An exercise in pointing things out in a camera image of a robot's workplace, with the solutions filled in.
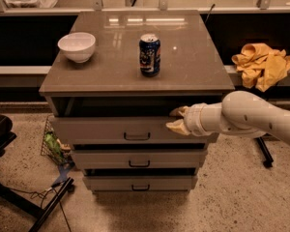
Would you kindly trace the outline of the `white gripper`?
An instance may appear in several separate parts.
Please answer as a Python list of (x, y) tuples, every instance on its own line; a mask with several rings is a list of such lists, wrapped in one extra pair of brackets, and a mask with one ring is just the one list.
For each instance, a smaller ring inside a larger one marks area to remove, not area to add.
[(171, 117), (184, 117), (184, 120), (179, 119), (174, 122), (168, 122), (166, 127), (181, 135), (209, 135), (201, 123), (201, 111), (204, 107), (205, 103), (198, 103), (193, 106), (180, 106), (173, 109), (169, 115)]

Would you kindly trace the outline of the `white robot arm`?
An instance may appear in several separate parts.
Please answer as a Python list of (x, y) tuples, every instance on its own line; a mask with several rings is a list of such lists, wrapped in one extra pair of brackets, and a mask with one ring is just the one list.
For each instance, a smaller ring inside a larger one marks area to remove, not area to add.
[(231, 92), (219, 103), (175, 108), (170, 115), (178, 120), (166, 126), (182, 135), (256, 138), (268, 133), (290, 146), (290, 111), (246, 91)]

